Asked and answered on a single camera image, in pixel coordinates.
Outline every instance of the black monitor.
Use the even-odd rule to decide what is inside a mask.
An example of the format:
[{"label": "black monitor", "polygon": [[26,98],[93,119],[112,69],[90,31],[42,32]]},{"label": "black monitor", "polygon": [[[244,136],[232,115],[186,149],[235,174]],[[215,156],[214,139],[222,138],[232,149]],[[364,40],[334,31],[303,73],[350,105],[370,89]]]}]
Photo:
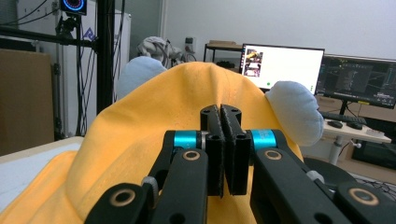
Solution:
[{"label": "black monitor", "polygon": [[320,67],[316,95],[347,102],[394,108],[396,61],[325,55]]},{"label": "black monitor", "polygon": [[324,49],[243,44],[239,73],[262,91],[288,80],[303,84],[314,94],[323,54]]}]

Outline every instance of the yellow garment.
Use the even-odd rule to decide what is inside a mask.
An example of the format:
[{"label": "yellow garment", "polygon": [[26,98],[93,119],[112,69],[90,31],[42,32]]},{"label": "yellow garment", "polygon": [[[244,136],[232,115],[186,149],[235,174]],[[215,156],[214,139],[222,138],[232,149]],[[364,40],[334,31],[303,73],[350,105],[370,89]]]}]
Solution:
[{"label": "yellow garment", "polygon": [[[107,189],[141,183],[165,131],[199,130],[200,110],[220,104],[242,111],[244,130],[281,130],[264,94],[248,79],[213,63],[183,63],[104,110],[79,152],[53,159],[1,214],[0,223],[83,223]],[[287,140],[301,159],[298,146]],[[248,195],[230,196],[225,189],[222,199],[208,198],[208,223],[255,223],[249,207],[251,172]]]}]

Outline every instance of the computer mouse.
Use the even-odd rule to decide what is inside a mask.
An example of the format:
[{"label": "computer mouse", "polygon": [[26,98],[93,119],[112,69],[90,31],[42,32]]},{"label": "computer mouse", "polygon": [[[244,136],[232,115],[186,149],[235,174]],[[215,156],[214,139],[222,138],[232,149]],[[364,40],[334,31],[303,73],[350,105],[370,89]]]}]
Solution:
[{"label": "computer mouse", "polygon": [[358,122],[348,122],[346,126],[351,127],[353,129],[362,130],[363,125]]},{"label": "computer mouse", "polygon": [[330,126],[334,127],[334,128],[342,128],[343,127],[343,123],[341,123],[340,121],[337,120],[329,120],[327,121],[327,124],[329,124]]}]

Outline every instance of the cardboard box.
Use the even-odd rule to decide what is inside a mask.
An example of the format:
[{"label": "cardboard box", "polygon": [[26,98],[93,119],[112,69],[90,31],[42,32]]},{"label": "cardboard box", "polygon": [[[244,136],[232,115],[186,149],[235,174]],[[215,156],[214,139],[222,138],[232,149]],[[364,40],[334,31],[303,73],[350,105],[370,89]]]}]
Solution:
[{"label": "cardboard box", "polygon": [[0,156],[54,141],[50,56],[0,49]]}]

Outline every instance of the keyboard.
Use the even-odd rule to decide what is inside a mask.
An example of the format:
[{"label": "keyboard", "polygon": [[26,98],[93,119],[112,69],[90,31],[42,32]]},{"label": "keyboard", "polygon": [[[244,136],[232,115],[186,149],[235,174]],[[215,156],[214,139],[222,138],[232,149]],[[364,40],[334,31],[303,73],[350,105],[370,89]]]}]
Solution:
[{"label": "keyboard", "polygon": [[338,121],[343,121],[343,122],[357,122],[357,123],[360,123],[363,125],[367,125],[366,119],[364,119],[364,118],[334,114],[334,113],[324,112],[324,111],[319,111],[319,113],[321,114],[321,116],[324,119],[333,119],[333,120],[338,120]]}]

